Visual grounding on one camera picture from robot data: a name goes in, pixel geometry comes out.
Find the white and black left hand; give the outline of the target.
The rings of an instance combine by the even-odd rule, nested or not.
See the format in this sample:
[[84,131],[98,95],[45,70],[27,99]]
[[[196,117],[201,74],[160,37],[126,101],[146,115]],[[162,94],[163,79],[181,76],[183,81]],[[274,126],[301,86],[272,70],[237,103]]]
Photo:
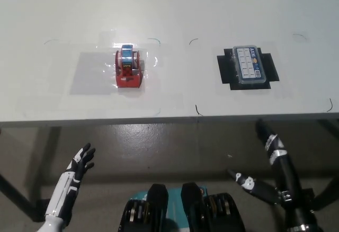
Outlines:
[[72,158],[56,184],[46,209],[46,216],[55,216],[64,222],[70,221],[82,179],[94,166],[94,153],[95,148],[88,143]]

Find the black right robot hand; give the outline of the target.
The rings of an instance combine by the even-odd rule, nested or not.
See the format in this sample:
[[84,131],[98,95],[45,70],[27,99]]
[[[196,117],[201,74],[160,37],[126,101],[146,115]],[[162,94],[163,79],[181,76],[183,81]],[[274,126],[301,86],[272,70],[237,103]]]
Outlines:
[[257,120],[255,130],[258,139],[264,145],[273,171],[275,187],[231,169],[227,170],[228,174],[248,194],[268,204],[280,205],[285,212],[286,231],[322,231],[311,211],[299,176],[279,135],[262,119]]

